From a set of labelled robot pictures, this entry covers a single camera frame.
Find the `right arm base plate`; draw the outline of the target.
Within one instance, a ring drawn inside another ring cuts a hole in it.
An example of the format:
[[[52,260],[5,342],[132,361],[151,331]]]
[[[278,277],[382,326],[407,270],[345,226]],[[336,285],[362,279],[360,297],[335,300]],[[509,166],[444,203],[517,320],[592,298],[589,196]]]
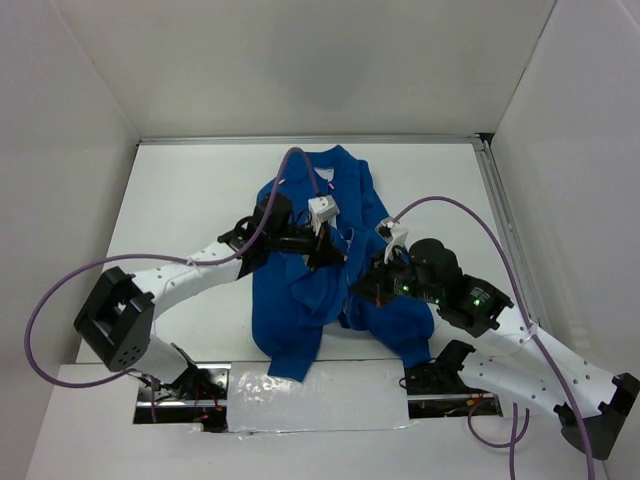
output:
[[[436,361],[406,368],[398,385],[407,394],[410,419],[500,416],[497,398],[470,388]]]

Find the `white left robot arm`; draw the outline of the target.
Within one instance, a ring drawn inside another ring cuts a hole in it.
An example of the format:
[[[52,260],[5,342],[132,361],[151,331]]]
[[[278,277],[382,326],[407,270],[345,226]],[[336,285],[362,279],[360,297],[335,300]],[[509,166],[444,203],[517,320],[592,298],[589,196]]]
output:
[[[309,199],[299,223],[292,201],[267,195],[251,215],[185,261],[128,274],[104,271],[74,321],[74,328],[111,372],[132,370],[153,389],[176,399],[200,391],[220,397],[221,386],[177,345],[152,332],[157,318],[210,288],[263,267],[275,253],[292,254],[310,269],[341,265],[346,256],[330,238],[339,208],[330,195]]]

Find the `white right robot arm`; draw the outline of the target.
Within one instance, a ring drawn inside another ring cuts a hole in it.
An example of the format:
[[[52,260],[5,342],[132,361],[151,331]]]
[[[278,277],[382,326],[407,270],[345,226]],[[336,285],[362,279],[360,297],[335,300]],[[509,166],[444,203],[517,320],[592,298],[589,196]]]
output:
[[[543,329],[526,326],[507,294],[464,273],[440,241],[419,240],[407,252],[383,250],[351,291],[377,306],[401,297],[434,305],[441,319],[492,352],[450,341],[427,369],[441,388],[466,386],[511,399],[557,419],[574,448],[609,458],[639,395],[638,379],[603,370]]]

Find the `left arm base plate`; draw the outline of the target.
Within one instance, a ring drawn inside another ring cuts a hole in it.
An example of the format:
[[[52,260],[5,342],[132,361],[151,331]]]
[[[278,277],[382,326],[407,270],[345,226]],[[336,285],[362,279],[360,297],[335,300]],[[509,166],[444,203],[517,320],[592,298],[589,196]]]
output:
[[[183,383],[159,383],[148,375],[139,380],[133,423],[195,424],[205,432],[227,431],[227,398],[230,363],[197,364]]]

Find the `blue zip jacket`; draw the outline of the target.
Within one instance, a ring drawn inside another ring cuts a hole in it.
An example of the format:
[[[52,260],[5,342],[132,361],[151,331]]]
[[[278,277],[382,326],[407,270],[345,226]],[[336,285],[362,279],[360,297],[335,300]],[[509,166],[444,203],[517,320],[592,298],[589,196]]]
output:
[[[307,220],[310,198],[317,193],[334,198],[339,213],[330,224],[330,238],[346,262],[310,270],[300,255],[273,253],[253,274],[252,336],[271,360],[269,375],[303,381],[317,358],[324,327],[334,322],[370,332],[407,368],[429,362],[434,320],[426,303],[399,297],[376,307],[349,291],[386,245],[376,228],[389,213],[368,163],[341,146],[295,152],[278,191],[292,201],[299,224]]]

